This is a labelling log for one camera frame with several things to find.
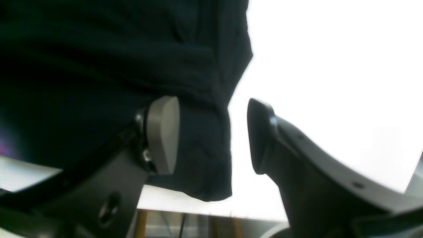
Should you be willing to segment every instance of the white table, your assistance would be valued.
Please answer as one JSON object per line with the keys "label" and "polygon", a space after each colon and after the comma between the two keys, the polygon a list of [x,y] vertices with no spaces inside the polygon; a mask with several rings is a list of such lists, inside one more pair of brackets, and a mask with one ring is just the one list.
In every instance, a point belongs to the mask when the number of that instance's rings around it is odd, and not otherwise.
{"label": "white table", "polygon": [[[277,186],[251,165],[246,122],[251,97],[270,103],[340,162],[404,191],[423,147],[422,4],[250,1],[254,59],[229,107],[233,196],[207,203],[146,186],[138,207],[287,221]],[[19,172],[0,159],[0,168],[7,167]],[[55,172],[33,169],[34,178]],[[0,186],[34,180],[6,177],[0,171]]]}

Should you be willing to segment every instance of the black plastic part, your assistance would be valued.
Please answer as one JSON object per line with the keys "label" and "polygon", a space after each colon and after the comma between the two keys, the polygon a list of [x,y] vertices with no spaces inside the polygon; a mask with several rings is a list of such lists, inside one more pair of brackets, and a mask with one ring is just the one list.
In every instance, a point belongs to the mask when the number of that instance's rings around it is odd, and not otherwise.
{"label": "black plastic part", "polygon": [[267,174],[279,187],[295,238],[352,237],[353,218],[386,214],[318,169],[284,135],[281,119],[270,109],[265,103],[250,100],[251,157],[256,172]]}
{"label": "black plastic part", "polygon": [[124,238],[147,177],[148,107],[101,148],[39,184],[0,196],[0,227],[28,238]]}

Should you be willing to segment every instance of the round hole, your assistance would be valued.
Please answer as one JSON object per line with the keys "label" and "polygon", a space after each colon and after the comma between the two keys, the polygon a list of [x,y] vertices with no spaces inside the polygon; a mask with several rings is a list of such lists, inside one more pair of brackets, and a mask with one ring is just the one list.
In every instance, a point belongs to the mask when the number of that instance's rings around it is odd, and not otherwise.
{"label": "round hole", "polygon": [[363,189],[364,188],[364,185],[362,183],[353,182],[352,184],[356,188],[359,188],[359,189]]}
{"label": "round hole", "polygon": [[111,194],[104,202],[99,213],[99,222],[102,226],[108,226],[119,211],[121,198],[118,193]]}

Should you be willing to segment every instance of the black cable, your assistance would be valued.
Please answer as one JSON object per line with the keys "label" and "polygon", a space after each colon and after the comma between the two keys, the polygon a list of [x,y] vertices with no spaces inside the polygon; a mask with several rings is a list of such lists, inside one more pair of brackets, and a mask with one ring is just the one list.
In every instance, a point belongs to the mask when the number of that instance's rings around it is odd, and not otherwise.
{"label": "black cable", "polygon": [[182,215],[182,223],[181,223],[181,228],[179,229],[179,238],[182,238],[182,233],[184,232],[184,225],[185,225],[185,219],[187,217],[187,214],[184,213]]}

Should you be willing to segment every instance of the dark fabric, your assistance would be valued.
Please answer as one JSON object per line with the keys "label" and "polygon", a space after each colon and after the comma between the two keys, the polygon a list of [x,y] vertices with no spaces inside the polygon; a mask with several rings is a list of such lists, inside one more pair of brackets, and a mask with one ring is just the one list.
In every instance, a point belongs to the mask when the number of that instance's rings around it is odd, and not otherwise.
{"label": "dark fabric", "polygon": [[3,153],[21,148],[17,159],[69,166],[131,120],[136,108],[174,95],[181,103],[176,171],[148,183],[205,201],[229,197],[228,104],[252,57],[247,5],[1,1],[0,54],[8,61],[0,75]]}

